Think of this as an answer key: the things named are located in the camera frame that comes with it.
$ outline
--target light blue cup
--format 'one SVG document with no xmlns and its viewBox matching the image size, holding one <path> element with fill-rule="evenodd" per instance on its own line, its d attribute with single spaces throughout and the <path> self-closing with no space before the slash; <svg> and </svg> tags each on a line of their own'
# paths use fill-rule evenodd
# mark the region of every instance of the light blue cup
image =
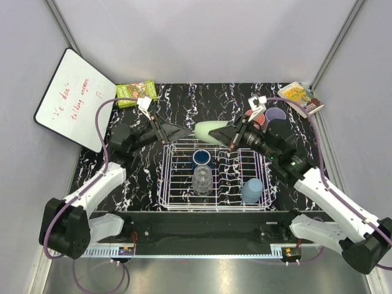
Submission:
<svg viewBox="0 0 392 294">
<path fill-rule="evenodd" d="M 263 192 L 263 182 L 259 179 L 250 179 L 241 190 L 241 198 L 245 203 L 257 203 Z"/>
</svg>

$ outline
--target blue cup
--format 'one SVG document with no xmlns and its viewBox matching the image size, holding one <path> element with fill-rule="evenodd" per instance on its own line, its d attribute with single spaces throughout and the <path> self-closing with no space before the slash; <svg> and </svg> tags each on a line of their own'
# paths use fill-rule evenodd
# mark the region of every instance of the blue cup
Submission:
<svg viewBox="0 0 392 294">
<path fill-rule="evenodd" d="M 241 198 L 245 203 L 257 203 L 263 192 L 263 182 L 259 179 L 250 179 L 241 190 Z"/>
<path fill-rule="evenodd" d="M 192 164 L 193 170 L 199 165 L 207 165 L 209 168 L 213 168 L 213 157 L 207 150 L 200 149 L 194 152 Z"/>
</svg>

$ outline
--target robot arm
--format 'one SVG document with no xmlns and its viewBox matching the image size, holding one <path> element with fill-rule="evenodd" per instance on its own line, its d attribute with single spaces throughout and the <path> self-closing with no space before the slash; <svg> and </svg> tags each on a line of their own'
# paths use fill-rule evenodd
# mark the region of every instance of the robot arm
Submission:
<svg viewBox="0 0 392 294">
<path fill-rule="evenodd" d="M 169 143 L 192 132 L 188 128 L 166 122 L 158 114 L 150 115 L 150 103 L 150 98 L 138 101 L 139 109 L 149 119 L 142 130 L 135 132 L 125 124 L 111 130 L 108 153 L 112 162 L 108 164 L 103 176 L 104 169 L 101 169 L 74 193 L 63 200 L 52 198 L 46 204 L 39 236 L 41 245 L 44 244 L 45 235 L 53 219 L 71 200 L 74 202 L 60 215 L 48 236 L 48 248 L 77 259 L 83 255 L 90 242 L 109 236 L 116 236 L 119 240 L 130 237 L 132 224 L 129 217 L 123 219 L 120 214 L 108 213 L 89 219 L 92 212 L 114 188 L 121 185 L 135 171 L 139 158 L 134 151 L 157 141 Z M 92 182 L 95 184 L 81 193 Z"/>
<path fill-rule="evenodd" d="M 265 110 L 264 97 L 249 99 L 252 109 Z M 260 131 L 250 118 L 243 116 L 226 126 L 212 129 L 209 136 L 230 149 L 250 148 L 271 160 L 269 166 L 277 178 L 294 187 L 315 201 L 336 224 L 325 224 L 295 212 L 286 222 L 287 233 L 297 238 L 308 239 L 341 254 L 357 271 L 369 274 L 390 249 L 388 243 L 348 209 L 323 185 L 320 170 L 314 167 L 295 148 L 295 134 L 283 120 L 269 122 L 266 132 Z M 330 189 L 337 192 L 355 211 L 360 212 L 366 222 L 373 223 L 386 235 L 391 236 L 392 220 L 379 220 L 367 212 L 328 181 Z"/>
</svg>

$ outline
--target black table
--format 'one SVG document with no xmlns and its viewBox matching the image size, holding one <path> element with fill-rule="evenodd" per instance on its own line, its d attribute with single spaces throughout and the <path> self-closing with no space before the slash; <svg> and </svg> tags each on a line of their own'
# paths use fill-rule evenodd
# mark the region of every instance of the black table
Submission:
<svg viewBox="0 0 392 294">
<path fill-rule="evenodd" d="M 155 110 L 166 120 L 180 126 L 194 128 L 195 124 L 207 120 L 233 120 L 250 109 L 247 99 L 251 96 L 276 97 L 282 83 L 226 83 L 226 84 L 160 84 L 156 85 L 159 101 Z M 292 130 L 296 133 L 297 148 L 308 155 L 314 163 L 318 154 L 314 133 L 309 121 L 283 103 L 268 102 L 268 107 L 277 106 L 286 111 Z M 127 123 L 130 127 L 144 126 L 147 119 L 137 108 L 113 109 L 109 127 Z M 96 211 L 162 211 L 157 197 L 157 183 L 161 173 L 162 144 L 155 143 L 138 151 L 141 164 L 137 172 L 112 191 Z M 102 153 L 96 154 L 86 148 L 80 157 L 72 181 L 72 191 L 78 189 L 102 166 Z M 320 210 L 310 199 L 294 188 L 271 176 L 271 191 L 276 199 L 268 208 L 272 211 Z"/>
</svg>

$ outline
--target white wall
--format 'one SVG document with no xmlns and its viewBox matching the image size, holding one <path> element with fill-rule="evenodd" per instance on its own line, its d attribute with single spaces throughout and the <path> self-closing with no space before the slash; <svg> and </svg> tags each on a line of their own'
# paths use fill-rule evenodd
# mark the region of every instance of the white wall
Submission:
<svg viewBox="0 0 392 294">
<path fill-rule="evenodd" d="M 63 197 L 78 146 L 32 117 L 66 43 L 42 0 L 0 2 L 1 293 L 26 293 L 46 202 Z"/>
<path fill-rule="evenodd" d="M 310 83 L 355 0 L 56 0 L 116 83 Z"/>
<path fill-rule="evenodd" d="M 392 217 L 391 11 L 365 3 L 316 89 L 348 193 L 379 218 Z"/>
</svg>

